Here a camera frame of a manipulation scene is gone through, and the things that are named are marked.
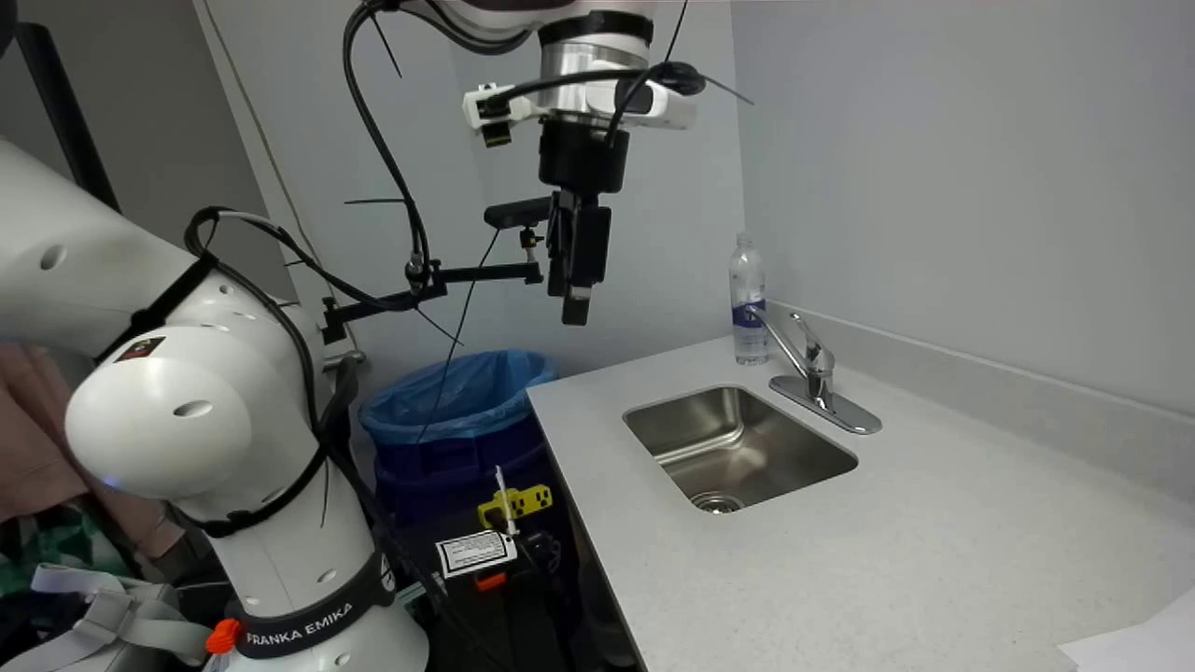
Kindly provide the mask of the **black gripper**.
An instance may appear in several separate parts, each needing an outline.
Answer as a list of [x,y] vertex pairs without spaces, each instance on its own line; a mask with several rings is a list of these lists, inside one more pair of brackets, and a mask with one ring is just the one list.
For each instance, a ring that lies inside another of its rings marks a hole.
[[554,188],[548,290],[566,296],[566,326],[587,326],[589,297],[607,279],[612,212],[607,195],[625,188],[628,133],[607,124],[547,120],[538,141],[538,178]]

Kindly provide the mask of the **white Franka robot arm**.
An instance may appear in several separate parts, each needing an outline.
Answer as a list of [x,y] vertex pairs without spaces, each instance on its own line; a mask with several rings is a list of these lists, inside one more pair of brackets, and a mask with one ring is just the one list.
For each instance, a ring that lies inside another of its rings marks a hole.
[[[648,0],[362,0],[408,10],[487,57],[527,42],[541,75],[466,95],[487,141],[541,128],[548,290],[587,319],[607,279],[609,208],[628,128],[681,124],[649,75]],[[317,393],[309,335],[201,243],[125,222],[28,149],[0,141],[0,321],[86,356],[64,436],[86,473],[172,503],[233,575],[233,635],[201,638],[205,672],[427,672],[430,638],[342,456],[344,396]]]

